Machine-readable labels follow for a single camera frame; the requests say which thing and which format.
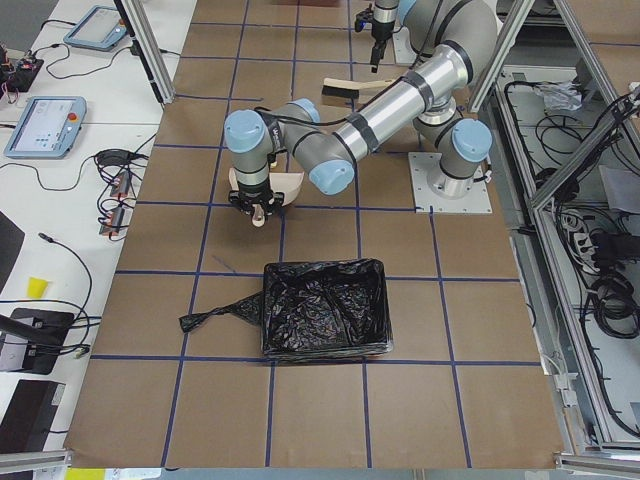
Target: black monitor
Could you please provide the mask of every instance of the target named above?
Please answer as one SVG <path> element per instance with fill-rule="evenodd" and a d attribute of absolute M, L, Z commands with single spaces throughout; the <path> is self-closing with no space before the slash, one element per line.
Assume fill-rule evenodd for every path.
<path fill-rule="evenodd" d="M 0 293 L 11 275 L 23 242 L 24 232 L 0 212 Z"/>

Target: white desk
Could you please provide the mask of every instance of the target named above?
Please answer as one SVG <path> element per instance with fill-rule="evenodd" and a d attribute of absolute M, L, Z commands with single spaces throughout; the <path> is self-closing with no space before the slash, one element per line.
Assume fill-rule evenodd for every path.
<path fill-rule="evenodd" d="M 143 0 L 147 16 L 161 48 L 180 52 L 197 0 Z M 95 0 L 61 0 L 51 14 L 52 19 L 77 21 Z M 68 29 L 57 24 L 44 27 L 33 49 L 62 41 Z M 118 48 L 130 44 L 124 39 L 113 52 L 72 49 L 69 59 L 54 67 L 58 75 L 84 72 L 105 65 Z M 45 65 L 63 56 L 58 47 L 43 51 Z M 165 55 L 170 74 L 175 74 L 178 58 Z M 129 52 L 121 53 L 114 65 L 88 77 L 56 80 L 44 69 L 31 90 L 20 97 L 16 105 L 0 100 L 0 122 L 16 122 L 26 100 L 35 95 L 74 95 L 87 100 L 87 116 L 72 150 L 62 160 L 15 161 L 33 165 L 40 171 L 47 187 L 72 185 L 82 161 L 100 150 L 122 148 L 135 150 L 151 135 L 160 123 L 162 108 L 156 102 L 139 58 Z M 12 131 L 0 128 L 0 151 L 7 144 Z M 141 153 L 148 154 L 153 142 Z M 0 165 L 14 160 L 0 155 Z M 38 237 L 44 232 L 72 248 L 87 264 L 93 277 L 93 289 L 87 305 L 89 315 L 100 315 L 107 300 L 113 273 L 122 242 L 110 242 L 98 234 L 96 200 L 105 184 L 98 176 L 92 161 L 83 168 L 79 185 L 69 192 L 47 192 L 36 181 L 35 172 L 21 167 L 0 170 L 0 210 L 25 232 L 25 242 L 0 300 L 25 298 L 27 279 L 36 276 L 51 281 L 46 298 L 82 304 L 88 279 L 78 261 L 57 245 Z M 41 308 L 71 311 L 55 303 L 0 304 L 0 313 L 9 315 L 14 308 Z M 97 328 L 91 329 L 86 343 L 93 343 Z M 65 343 L 76 343 L 83 329 L 70 331 Z M 66 430 L 71 422 L 89 355 L 75 359 L 74 355 L 60 357 L 48 376 L 0 373 L 0 417 L 4 415 L 20 378 L 51 380 L 66 385 L 62 403 L 58 407 L 52 430 Z M 50 435 L 45 450 L 62 448 L 64 435 Z"/>

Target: white paper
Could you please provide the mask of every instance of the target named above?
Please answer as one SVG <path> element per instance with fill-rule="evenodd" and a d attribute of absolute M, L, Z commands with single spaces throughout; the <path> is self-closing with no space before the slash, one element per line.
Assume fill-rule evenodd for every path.
<path fill-rule="evenodd" d="M 640 177 L 629 170 L 600 165 L 609 208 L 629 213 L 640 213 Z"/>

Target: yellow object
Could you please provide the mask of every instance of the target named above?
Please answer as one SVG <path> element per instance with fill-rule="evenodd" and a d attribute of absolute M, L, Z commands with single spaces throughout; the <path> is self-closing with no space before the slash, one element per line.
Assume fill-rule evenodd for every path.
<path fill-rule="evenodd" d="M 33 299 L 42 298 L 44 291 L 47 289 L 49 282 L 42 278 L 29 277 L 29 284 L 27 285 L 27 297 Z"/>
<path fill-rule="evenodd" d="M 104 480 L 104 468 L 67 468 L 64 480 Z"/>

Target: screen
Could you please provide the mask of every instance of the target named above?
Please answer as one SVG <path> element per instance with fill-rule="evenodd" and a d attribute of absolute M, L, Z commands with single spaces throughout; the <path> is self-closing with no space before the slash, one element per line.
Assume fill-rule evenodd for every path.
<path fill-rule="evenodd" d="M 73 100 L 37 100 L 13 145 L 16 152 L 51 152 L 73 107 Z"/>
<path fill-rule="evenodd" d="M 87 18 L 72 38 L 84 42 L 102 43 L 118 22 L 120 22 L 120 14 L 117 10 L 99 8 Z"/>
<path fill-rule="evenodd" d="M 18 259 L 24 232 L 0 212 L 0 293 Z"/>

